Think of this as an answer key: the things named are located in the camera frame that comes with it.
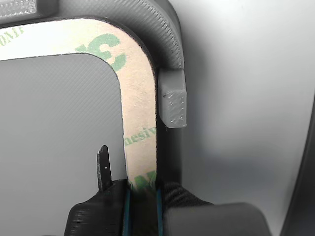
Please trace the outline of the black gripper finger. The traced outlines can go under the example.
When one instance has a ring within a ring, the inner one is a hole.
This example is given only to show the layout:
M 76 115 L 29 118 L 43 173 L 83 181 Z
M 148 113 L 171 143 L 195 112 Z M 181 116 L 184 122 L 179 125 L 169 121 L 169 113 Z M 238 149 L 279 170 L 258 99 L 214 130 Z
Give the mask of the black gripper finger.
M 160 236 L 265 236 L 267 221 L 247 203 L 215 205 L 201 200 L 176 182 L 157 190 Z
M 130 188 L 126 179 L 112 180 L 108 147 L 97 153 L 98 192 L 69 212 L 65 236 L 130 236 Z

